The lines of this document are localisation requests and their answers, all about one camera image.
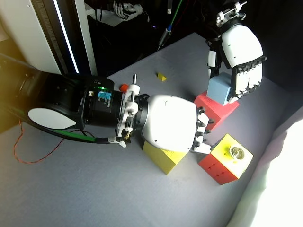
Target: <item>light blue block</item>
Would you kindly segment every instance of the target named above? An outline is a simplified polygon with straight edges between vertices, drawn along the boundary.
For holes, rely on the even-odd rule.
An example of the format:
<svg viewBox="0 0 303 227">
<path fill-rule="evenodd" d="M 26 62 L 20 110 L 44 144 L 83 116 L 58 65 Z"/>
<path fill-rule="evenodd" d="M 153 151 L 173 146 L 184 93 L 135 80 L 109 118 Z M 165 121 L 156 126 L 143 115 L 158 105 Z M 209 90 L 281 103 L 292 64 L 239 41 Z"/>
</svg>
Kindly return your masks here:
<svg viewBox="0 0 303 227">
<path fill-rule="evenodd" d="M 231 90 L 232 76 L 228 73 L 222 72 L 217 77 L 209 80 L 207 97 L 214 100 L 221 105 L 228 103 L 227 97 Z"/>
</svg>

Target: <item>white fabric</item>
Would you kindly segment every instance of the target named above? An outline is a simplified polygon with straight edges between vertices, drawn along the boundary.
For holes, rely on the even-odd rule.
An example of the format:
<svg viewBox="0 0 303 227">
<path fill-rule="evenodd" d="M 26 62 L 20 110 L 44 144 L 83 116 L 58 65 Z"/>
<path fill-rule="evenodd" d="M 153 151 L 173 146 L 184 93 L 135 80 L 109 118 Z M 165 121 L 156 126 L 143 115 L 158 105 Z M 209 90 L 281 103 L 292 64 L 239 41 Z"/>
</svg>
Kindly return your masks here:
<svg viewBox="0 0 303 227">
<path fill-rule="evenodd" d="M 302 141 L 303 107 L 275 131 L 228 227 L 303 226 Z"/>
</svg>

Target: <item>yellow triangular block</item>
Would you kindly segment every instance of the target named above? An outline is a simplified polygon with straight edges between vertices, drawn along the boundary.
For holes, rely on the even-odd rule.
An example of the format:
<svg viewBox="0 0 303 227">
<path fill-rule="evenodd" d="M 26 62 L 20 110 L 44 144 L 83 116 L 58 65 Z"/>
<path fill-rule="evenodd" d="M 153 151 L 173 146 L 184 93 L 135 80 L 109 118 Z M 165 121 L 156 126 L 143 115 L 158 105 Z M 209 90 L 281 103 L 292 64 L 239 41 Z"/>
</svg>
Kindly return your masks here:
<svg viewBox="0 0 303 227">
<path fill-rule="evenodd" d="M 165 81 L 165 80 L 167 80 L 167 78 L 166 78 L 162 73 L 160 73 L 160 72 L 158 72 L 157 77 L 158 77 L 159 80 L 161 80 L 162 82 Z"/>
</svg>

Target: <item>bright white light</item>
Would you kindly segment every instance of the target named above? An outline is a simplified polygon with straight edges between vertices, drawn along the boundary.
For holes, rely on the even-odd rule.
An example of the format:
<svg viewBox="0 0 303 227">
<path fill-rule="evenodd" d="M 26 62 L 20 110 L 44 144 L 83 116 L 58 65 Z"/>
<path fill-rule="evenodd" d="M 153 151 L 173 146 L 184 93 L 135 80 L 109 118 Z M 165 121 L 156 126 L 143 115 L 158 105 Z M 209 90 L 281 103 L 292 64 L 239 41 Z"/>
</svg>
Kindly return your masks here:
<svg viewBox="0 0 303 227">
<path fill-rule="evenodd" d="M 67 38 L 65 26 L 64 26 L 64 23 L 63 23 L 63 20 L 62 20 L 62 17 L 61 17 L 61 13 L 60 13 L 60 10 L 59 10 L 59 6 L 58 6 L 58 3 L 57 3 L 57 0 L 53 0 L 53 2 L 55 4 L 55 8 L 56 8 L 57 15 L 58 15 L 58 18 L 59 18 L 59 21 L 60 21 L 60 24 L 61 24 L 61 28 L 62 28 L 62 31 L 63 31 L 63 34 L 64 34 L 65 41 L 67 43 L 68 50 L 70 51 L 72 63 L 74 64 L 76 73 L 79 73 L 78 67 L 77 67 L 77 64 L 76 64 L 76 61 L 75 61 L 75 58 L 74 58 L 74 55 L 73 55 L 72 50 L 71 50 L 70 41 Z"/>
</svg>

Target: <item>gray tabletop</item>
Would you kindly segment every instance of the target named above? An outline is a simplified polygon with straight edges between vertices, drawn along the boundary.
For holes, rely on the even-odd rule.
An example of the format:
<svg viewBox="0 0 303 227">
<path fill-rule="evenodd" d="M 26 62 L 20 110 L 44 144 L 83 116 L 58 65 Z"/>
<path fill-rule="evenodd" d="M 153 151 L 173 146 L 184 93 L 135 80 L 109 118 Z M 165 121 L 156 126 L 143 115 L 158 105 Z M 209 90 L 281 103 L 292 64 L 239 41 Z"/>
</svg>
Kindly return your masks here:
<svg viewBox="0 0 303 227">
<path fill-rule="evenodd" d="M 141 94 L 170 94 L 193 101 L 207 89 L 207 54 L 205 40 L 191 34 L 110 78 L 118 88 L 131 83 L 137 73 Z M 160 82 L 157 72 L 167 81 Z M 45 161 L 21 164 L 12 155 L 20 130 L 16 126 L 0 135 L 0 226 L 225 226 L 288 98 L 264 79 L 208 135 L 208 142 L 215 143 L 229 133 L 254 155 L 239 180 L 222 186 L 197 164 L 203 155 L 195 153 L 188 153 L 165 175 L 142 151 L 140 137 L 125 149 L 66 140 Z M 29 125 L 24 128 L 17 147 L 22 159 L 38 159 L 60 140 Z M 90 126 L 86 130 L 96 136 L 114 134 L 113 129 Z"/>
</svg>

